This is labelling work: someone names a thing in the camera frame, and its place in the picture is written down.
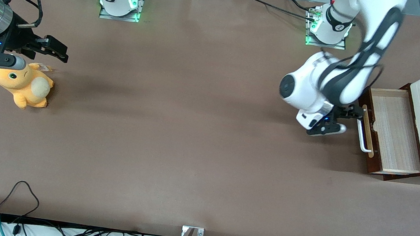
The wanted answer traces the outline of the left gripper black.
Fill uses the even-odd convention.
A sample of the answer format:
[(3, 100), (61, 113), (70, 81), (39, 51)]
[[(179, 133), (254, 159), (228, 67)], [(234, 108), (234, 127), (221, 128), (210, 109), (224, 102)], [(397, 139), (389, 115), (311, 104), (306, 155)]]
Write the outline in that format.
[(339, 119), (347, 118), (354, 120), (362, 120), (364, 109), (361, 106), (351, 104), (348, 107), (334, 106), (332, 110), (324, 116), (323, 125), (341, 127)]

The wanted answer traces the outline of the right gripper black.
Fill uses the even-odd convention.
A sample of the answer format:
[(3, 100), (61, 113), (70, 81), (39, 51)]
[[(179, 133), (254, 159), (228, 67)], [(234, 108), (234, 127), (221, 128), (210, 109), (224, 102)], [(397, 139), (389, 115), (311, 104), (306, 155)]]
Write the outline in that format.
[(55, 57), (63, 63), (68, 62), (67, 46), (53, 36), (43, 38), (35, 35), (30, 28), (19, 28), (18, 24), (26, 24), (23, 18), (13, 14), (10, 25), (0, 34), (1, 51), (24, 54), (29, 59), (38, 55)]

